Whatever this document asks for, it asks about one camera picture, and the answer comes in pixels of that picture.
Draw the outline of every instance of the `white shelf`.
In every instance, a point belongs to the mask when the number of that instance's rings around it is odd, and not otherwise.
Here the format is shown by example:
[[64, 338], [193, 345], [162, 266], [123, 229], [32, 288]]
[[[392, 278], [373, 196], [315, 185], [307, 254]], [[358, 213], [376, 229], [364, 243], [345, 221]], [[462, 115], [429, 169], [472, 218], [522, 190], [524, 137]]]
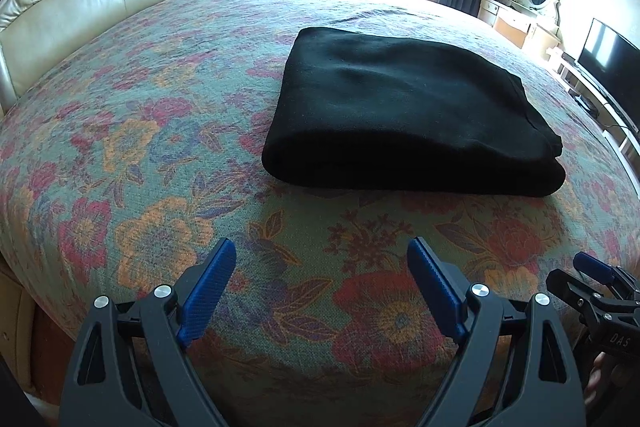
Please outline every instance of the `white shelf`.
[[625, 169], [626, 174], [629, 176], [629, 179], [631, 180], [631, 183], [634, 186], [634, 189], [636, 190], [636, 195], [640, 200], [640, 181], [638, 181], [638, 174], [636, 173], [636, 170], [631, 165], [629, 159], [625, 154], [626, 152], [628, 152], [629, 149], [633, 149], [636, 152], [636, 154], [640, 155], [640, 143], [638, 143], [638, 139], [636, 138], [635, 133], [628, 128], [629, 124], [625, 120], [623, 120], [623, 118], [616, 111], [616, 108], [614, 107], [614, 105], [612, 105], [612, 103], [609, 102], [609, 100], [607, 100], [606, 97], [604, 97], [604, 95], [590, 81], [590, 79], [588, 79], [587, 77], [584, 77], [579, 70], [577, 70], [574, 66], [569, 64], [563, 58], [559, 57], [558, 52], [559, 50], [557, 48], [554, 50], [549, 49], [547, 51], [547, 53], [549, 53], [552, 56], [552, 60], [554, 60], [555, 63], [558, 64], [560, 73], [558, 73], [557, 71], [554, 71], [553, 67], [549, 62], [546, 64], [547, 71], [551, 73], [553, 78], [559, 84], [561, 84], [561, 86], [564, 87], [564, 89], [567, 92], [571, 91], [572, 89], [575, 89], [574, 86], [572, 86], [566, 80], [566, 74], [568, 72], [571, 73], [572, 76], [574, 76], [577, 81], [577, 84], [575, 87], [577, 88], [578, 86], [584, 86], [591, 93], [593, 98], [597, 100], [598, 103], [600, 103], [600, 105], [603, 107], [603, 109], [611, 116], [611, 118], [613, 118], [613, 120], [618, 124], [618, 126], [620, 126], [620, 131], [622, 131], [622, 133], [625, 136], [622, 142], [618, 142], [616, 138], [606, 128], [604, 128], [604, 130], [602, 131], [602, 135], [610, 144], [611, 148], [613, 149], [613, 152], [615, 153], [617, 158], [620, 160], [620, 163], [622, 163], [622, 166]]

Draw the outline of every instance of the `blue gripper pad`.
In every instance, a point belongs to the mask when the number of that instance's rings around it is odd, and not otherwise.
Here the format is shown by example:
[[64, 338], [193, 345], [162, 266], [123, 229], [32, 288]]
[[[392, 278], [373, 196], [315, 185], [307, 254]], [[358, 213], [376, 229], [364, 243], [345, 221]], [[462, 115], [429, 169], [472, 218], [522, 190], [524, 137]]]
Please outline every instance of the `blue gripper pad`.
[[406, 259], [440, 333], [456, 344], [463, 343], [468, 334], [464, 326], [463, 302], [439, 266], [440, 261], [434, 259], [417, 239], [409, 243]]
[[575, 254], [574, 268], [605, 286], [613, 283], [615, 279], [612, 267], [584, 252]]
[[207, 258], [205, 263], [209, 264], [181, 309], [180, 329], [176, 337], [184, 349], [204, 335], [226, 283], [236, 268], [236, 247], [233, 242], [225, 240], [213, 259]]

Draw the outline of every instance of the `television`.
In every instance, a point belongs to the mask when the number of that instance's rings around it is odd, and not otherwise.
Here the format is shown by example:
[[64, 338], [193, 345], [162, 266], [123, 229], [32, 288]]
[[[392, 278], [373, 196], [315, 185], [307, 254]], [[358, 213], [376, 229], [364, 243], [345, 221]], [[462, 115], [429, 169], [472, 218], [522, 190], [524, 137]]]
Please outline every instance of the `television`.
[[640, 50], [597, 19], [577, 65], [637, 132], [640, 124]]

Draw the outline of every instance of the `floor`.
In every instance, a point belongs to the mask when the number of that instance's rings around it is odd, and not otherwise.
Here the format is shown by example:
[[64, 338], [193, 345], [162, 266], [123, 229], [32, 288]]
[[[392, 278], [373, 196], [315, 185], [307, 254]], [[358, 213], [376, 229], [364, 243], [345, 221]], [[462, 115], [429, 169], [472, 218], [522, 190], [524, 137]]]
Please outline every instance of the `floor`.
[[31, 379], [36, 397], [60, 405], [66, 367], [74, 341], [39, 307], [36, 307], [31, 337]]

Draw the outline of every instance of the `floral bedspread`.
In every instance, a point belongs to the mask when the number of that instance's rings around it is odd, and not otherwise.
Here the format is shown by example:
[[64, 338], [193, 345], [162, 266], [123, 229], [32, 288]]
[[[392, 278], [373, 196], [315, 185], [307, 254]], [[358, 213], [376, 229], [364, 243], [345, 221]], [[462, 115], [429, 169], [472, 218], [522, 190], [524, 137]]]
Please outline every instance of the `floral bedspread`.
[[[308, 190], [260, 152], [301, 28], [462, 46], [517, 74], [562, 136], [544, 199]], [[172, 283], [220, 237], [238, 267], [190, 355], [238, 426], [413, 425], [449, 365], [415, 235], [512, 298], [584, 250], [636, 269], [640, 204], [596, 126], [484, 23], [423, 0], [168, 0], [51, 70], [0, 129], [0, 249], [75, 334], [95, 296]], [[577, 320], [562, 311], [568, 331]]]

